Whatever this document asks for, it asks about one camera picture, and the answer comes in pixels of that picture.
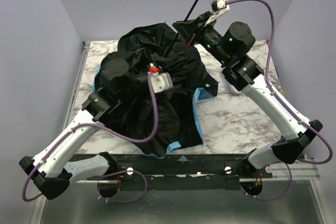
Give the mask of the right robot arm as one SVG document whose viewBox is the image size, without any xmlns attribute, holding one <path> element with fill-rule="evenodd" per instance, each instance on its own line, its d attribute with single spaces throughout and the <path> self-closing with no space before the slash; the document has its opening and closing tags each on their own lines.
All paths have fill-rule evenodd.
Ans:
<svg viewBox="0 0 336 224">
<path fill-rule="evenodd" d="M 278 162 L 294 163 L 322 130 L 322 123 L 311 121 L 298 111 L 291 115 L 294 107 L 283 96 L 276 99 L 279 93 L 266 84 L 263 69 L 247 54 L 256 39 L 246 23 L 233 22 L 221 35 L 213 23 L 207 23 L 210 16 L 210 12 L 205 12 L 196 19 L 176 21 L 173 27 L 188 46 L 201 44 L 220 62 L 225 80 L 252 99 L 281 133 L 277 142 L 251 151 L 244 159 L 244 167 L 261 169 Z"/>
</svg>

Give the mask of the blue folding umbrella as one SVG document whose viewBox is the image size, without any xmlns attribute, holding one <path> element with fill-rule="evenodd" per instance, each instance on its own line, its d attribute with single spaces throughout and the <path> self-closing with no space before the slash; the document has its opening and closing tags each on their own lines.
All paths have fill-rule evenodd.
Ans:
<svg viewBox="0 0 336 224">
<path fill-rule="evenodd" d="M 136 27 L 97 69 L 93 92 L 111 109 L 101 122 L 158 158 L 202 145 L 197 102 L 218 94 L 201 55 L 167 23 Z"/>
</svg>

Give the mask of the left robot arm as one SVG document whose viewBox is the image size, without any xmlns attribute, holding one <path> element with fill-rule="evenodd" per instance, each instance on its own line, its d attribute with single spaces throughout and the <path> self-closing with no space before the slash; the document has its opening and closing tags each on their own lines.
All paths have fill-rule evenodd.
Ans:
<svg viewBox="0 0 336 224">
<path fill-rule="evenodd" d="M 101 64 L 95 76 L 95 89 L 72 122 L 43 151 L 34 157 L 25 156 L 19 161 L 28 176 L 22 191 L 23 201 L 30 202 L 38 198 L 27 197 L 29 182 L 34 183 L 41 196 L 52 200 L 63 194 L 71 183 L 95 176 L 105 177 L 114 165 L 114 160 L 108 154 L 97 154 L 79 162 L 70 161 L 75 152 L 99 130 L 131 143 L 151 140 L 159 122 L 154 92 L 156 75 L 151 67 L 146 72 L 132 75 L 130 65 L 123 59 Z M 154 114 L 151 133 L 145 138 L 135 139 L 108 128 L 108 121 L 114 118 L 116 110 L 126 103 L 127 98 L 134 98 L 139 93 L 148 93 L 151 98 Z"/>
</svg>

